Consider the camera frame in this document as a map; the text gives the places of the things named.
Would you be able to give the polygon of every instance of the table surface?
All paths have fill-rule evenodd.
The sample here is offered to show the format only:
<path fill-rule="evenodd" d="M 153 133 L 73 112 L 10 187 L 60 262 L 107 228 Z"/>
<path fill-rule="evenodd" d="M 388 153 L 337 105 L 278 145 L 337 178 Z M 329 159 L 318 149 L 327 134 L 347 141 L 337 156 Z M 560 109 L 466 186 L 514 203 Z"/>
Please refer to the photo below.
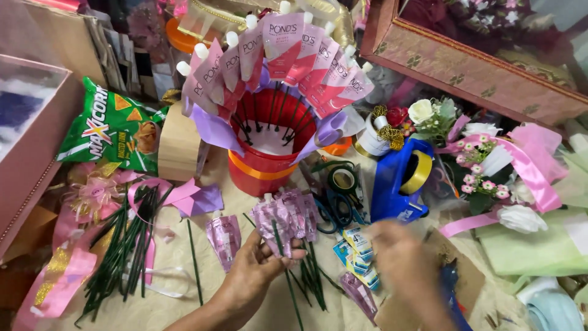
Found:
<path fill-rule="evenodd" d="M 329 159 L 336 159 L 326 154 Z M 354 163 L 361 163 L 364 171 L 369 197 L 375 176 L 376 162 L 362 157 L 353 148 L 350 148 L 343 155 L 344 159 Z M 218 183 L 222 190 L 222 197 L 225 203 L 223 215 L 237 215 L 243 242 L 253 226 L 241 214 L 249 211 L 256 203 L 256 199 L 235 187 L 231 182 L 227 169 L 227 151 L 213 147 L 209 153 L 200 184 L 207 186 Z M 206 238 L 205 223 L 212 218 L 212 213 L 191 217 L 192 233 L 195 241 L 196 259 L 202 284 L 202 294 L 207 302 L 216 289 L 221 285 L 225 277 L 212 246 Z M 409 226 L 414 229 L 417 235 L 424 235 L 429 226 L 439 225 L 438 213 L 431 213 L 427 218 L 411 223 Z M 170 243 L 164 243 L 156 237 L 155 269 L 166 267 L 182 267 L 192 278 L 194 271 L 190 251 L 189 238 L 187 235 L 186 221 L 180 222 L 179 212 L 174 207 L 163 207 L 159 212 L 157 222 L 170 226 L 176 233 L 176 238 Z M 507 294 L 511 282 L 493 275 L 483 257 L 480 244 L 473 240 L 469 233 L 462 233 L 451 239 L 454 245 L 486 275 L 484 286 L 476 307 L 472 311 L 470 324 L 474 330 L 491 330 L 486 321 L 486 315 L 496 319 L 496 312 L 499 312 L 512 320 L 519 326 L 520 330 L 529 330 L 526 324 L 524 307 L 513 296 Z M 332 278 L 337 279 L 345 272 L 344 266 L 332 251 L 336 240 L 333 235 L 319 234 L 315 243 L 317 260 L 320 267 Z M 174 299 L 159 293 L 147 290 L 146 297 L 140 295 L 131 297 L 126 303 L 122 296 L 113 294 L 106 299 L 98 313 L 95 323 L 90 317 L 86 317 L 81 323 L 83 330 L 162 330 L 180 317 L 188 314 L 199 307 L 198 291 L 194 280 L 186 281 L 185 277 L 177 276 L 156 276 L 153 278 L 153 285 L 172 292 L 186 293 L 186 297 Z M 325 302 L 328 312 L 322 312 L 317 304 L 310 307 L 301 292 L 295 289 L 296 299 L 302 322 L 306 330 L 378 330 L 374 327 L 363 312 L 347 297 L 337 292 L 326 280 L 323 280 L 325 291 Z M 382 300 L 393 289 L 380 289 L 374 292 L 374 300 L 380 305 Z M 85 298 L 82 290 L 79 290 L 59 319 L 44 320 L 39 323 L 37 330 L 77 330 L 74 321 L 80 316 Z M 278 277 L 271 285 L 263 305 L 254 317 L 247 323 L 243 330 L 298 330 L 298 322 L 293 308 L 292 300 L 288 291 L 285 276 Z"/>

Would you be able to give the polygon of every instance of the small pink flower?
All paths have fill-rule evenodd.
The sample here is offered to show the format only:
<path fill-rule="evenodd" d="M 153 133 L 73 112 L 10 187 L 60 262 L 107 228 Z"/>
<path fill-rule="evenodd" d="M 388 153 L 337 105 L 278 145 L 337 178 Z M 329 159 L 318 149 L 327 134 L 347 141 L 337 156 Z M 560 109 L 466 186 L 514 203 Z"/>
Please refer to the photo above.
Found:
<path fill-rule="evenodd" d="M 471 193 L 471 192 L 474 192 L 474 188 L 471 187 L 470 185 L 462 185 L 462 191 L 464 193 Z"/>
<path fill-rule="evenodd" d="M 493 182 L 491 182 L 491 181 L 489 181 L 489 180 L 487 180 L 487 181 L 483 181 L 483 182 L 482 182 L 482 187 L 483 187 L 485 190 L 488 190 L 488 191 L 490 191 L 491 189 L 493 189 L 493 188 L 495 188 L 495 187 L 496 187 L 496 184 L 495 184 L 495 183 L 493 183 Z"/>
<path fill-rule="evenodd" d="M 468 185 L 470 185 L 470 184 L 473 184 L 473 183 L 476 182 L 476 178 L 474 176 L 472 176 L 472 175 L 466 175 L 463 178 L 463 182 L 466 183 L 466 184 L 468 184 Z"/>
<path fill-rule="evenodd" d="M 482 166 L 480 166 L 479 164 L 474 164 L 470 169 L 472 169 L 472 172 L 475 174 L 482 173 Z"/>
<path fill-rule="evenodd" d="M 498 191 L 496 192 L 496 197 L 500 199 L 506 199 L 510 197 L 510 194 L 507 191 Z"/>

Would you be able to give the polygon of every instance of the white artificial rose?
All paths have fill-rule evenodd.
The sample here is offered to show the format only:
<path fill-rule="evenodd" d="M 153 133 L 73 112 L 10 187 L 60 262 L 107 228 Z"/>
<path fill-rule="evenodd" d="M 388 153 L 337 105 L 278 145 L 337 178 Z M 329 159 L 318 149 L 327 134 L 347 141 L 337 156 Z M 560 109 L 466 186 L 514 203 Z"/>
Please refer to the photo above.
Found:
<path fill-rule="evenodd" d="M 430 119 L 434 114 L 433 106 L 428 99 L 419 100 L 408 108 L 408 116 L 415 125 Z"/>
<path fill-rule="evenodd" d="M 535 197 L 531 190 L 525 185 L 522 179 L 518 179 L 514 184 L 509 185 L 510 201 L 514 203 L 524 204 L 525 202 L 535 203 Z"/>
<path fill-rule="evenodd" d="M 464 136 L 469 136 L 472 134 L 488 134 L 491 137 L 495 137 L 498 134 L 498 131 L 501 131 L 501 128 L 496 128 L 494 124 L 487 124 L 487 123 L 468 123 L 466 124 L 465 130 L 462 131 Z"/>
<path fill-rule="evenodd" d="M 547 230 L 547 224 L 537 213 L 520 204 L 502 207 L 498 211 L 498 218 L 505 227 L 521 233 L 537 232 L 540 229 Z"/>

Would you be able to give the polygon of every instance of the decorative gift box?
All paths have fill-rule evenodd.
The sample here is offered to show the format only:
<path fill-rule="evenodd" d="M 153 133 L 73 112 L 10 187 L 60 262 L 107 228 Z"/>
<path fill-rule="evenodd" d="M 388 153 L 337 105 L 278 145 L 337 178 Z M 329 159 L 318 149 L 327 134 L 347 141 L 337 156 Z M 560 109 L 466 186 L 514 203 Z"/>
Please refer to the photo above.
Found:
<path fill-rule="evenodd" d="M 360 54 L 514 120 L 554 126 L 588 109 L 588 12 L 571 2 L 372 1 Z M 558 16 L 545 3 L 558 3 Z"/>
<path fill-rule="evenodd" d="M 0 259 L 61 165 L 82 97 L 71 71 L 0 55 Z"/>

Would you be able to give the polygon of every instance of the pink skincare pouch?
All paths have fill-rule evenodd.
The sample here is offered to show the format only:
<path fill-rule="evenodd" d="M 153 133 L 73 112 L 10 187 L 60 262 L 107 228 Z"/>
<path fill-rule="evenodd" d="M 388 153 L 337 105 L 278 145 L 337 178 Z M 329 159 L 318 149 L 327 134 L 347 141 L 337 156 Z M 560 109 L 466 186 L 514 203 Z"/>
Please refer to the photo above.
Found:
<path fill-rule="evenodd" d="M 373 301 L 372 292 L 369 288 L 351 272 L 346 272 L 341 276 L 339 282 L 341 282 L 341 287 L 345 290 L 347 296 L 362 309 L 367 318 L 376 326 L 373 319 L 376 317 L 377 306 Z"/>
<path fill-rule="evenodd" d="M 304 13 L 266 15 L 263 47 L 268 58 L 269 79 L 283 81 L 302 49 Z"/>
<path fill-rule="evenodd" d="M 323 38 L 320 42 L 319 52 L 316 54 L 315 63 L 308 75 L 298 82 L 298 90 L 300 94 L 306 96 L 306 93 L 320 82 L 329 71 L 331 63 L 335 56 L 339 53 L 339 44 L 331 38 Z"/>
<path fill-rule="evenodd" d="M 282 193 L 278 198 L 290 214 L 290 229 L 292 230 L 294 237 L 298 239 L 302 239 L 306 236 L 304 216 L 302 215 L 300 205 L 298 204 L 298 198 L 301 196 L 302 192 L 296 188 Z"/>
<path fill-rule="evenodd" d="M 280 241 L 282 242 L 284 255 L 288 258 L 292 258 L 292 246 L 290 241 L 293 236 L 290 230 L 290 213 L 288 213 L 287 209 L 279 208 L 277 201 L 271 201 L 269 204 L 254 208 L 253 216 L 255 218 L 257 231 L 268 244 L 269 248 L 272 249 L 273 255 L 280 257 L 278 242 L 276 241 L 273 232 L 272 220 L 276 222 L 278 236 L 280 236 Z"/>
<path fill-rule="evenodd" d="M 240 100 L 245 93 L 246 83 L 241 80 L 239 45 L 227 49 L 220 57 L 220 71 L 227 90 L 233 94 L 233 98 Z"/>
<path fill-rule="evenodd" d="M 284 84 L 293 87 L 310 73 L 315 64 L 316 56 L 324 36 L 325 29 L 312 24 L 304 24 L 302 47 L 292 68 L 288 71 L 286 79 L 284 79 Z"/>
<path fill-rule="evenodd" d="M 194 52 L 190 59 L 190 74 L 186 76 L 186 82 L 184 82 L 182 87 L 182 97 L 187 97 L 191 102 L 197 104 L 208 114 L 218 115 L 218 105 L 212 102 L 208 95 L 204 93 L 202 85 L 198 83 L 198 80 L 194 77 L 194 70 L 196 70 L 196 67 L 198 67 L 200 63 L 200 58 L 196 55 L 196 52 Z"/>
<path fill-rule="evenodd" d="M 225 87 L 221 71 L 221 56 L 223 55 L 221 45 L 216 38 L 208 49 L 208 57 L 200 63 L 194 71 L 194 77 L 200 82 L 204 93 L 216 104 L 219 104 L 230 111 L 237 108 L 237 99 Z"/>
<path fill-rule="evenodd" d="M 316 240 L 316 223 L 320 219 L 319 209 L 312 194 L 298 196 L 298 205 L 305 223 L 305 237 L 308 241 Z"/>
<path fill-rule="evenodd" d="M 251 91 L 257 90 L 263 67 L 263 21 L 239 36 L 241 79 L 247 82 Z"/>
<path fill-rule="evenodd" d="M 306 95 L 306 100 L 312 107 L 319 108 L 345 90 L 358 70 L 353 59 L 349 59 L 349 62 L 343 51 L 339 50 L 323 81 Z"/>
<path fill-rule="evenodd" d="M 372 81 L 362 71 L 357 70 L 355 77 L 349 82 L 349 85 L 339 93 L 335 98 L 325 102 L 315 109 L 316 115 L 323 119 L 334 112 L 338 112 L 341 108 L 359 100 L 365 98 L 366 95 L 373 91 Z"/>
<path fill-rule="evenodd" d="M 222 216 L 206 223 L 206 236 L 218 256 L 225 273 L 235 261 L 241 248 L 241 231 L 235 215 Z"/>

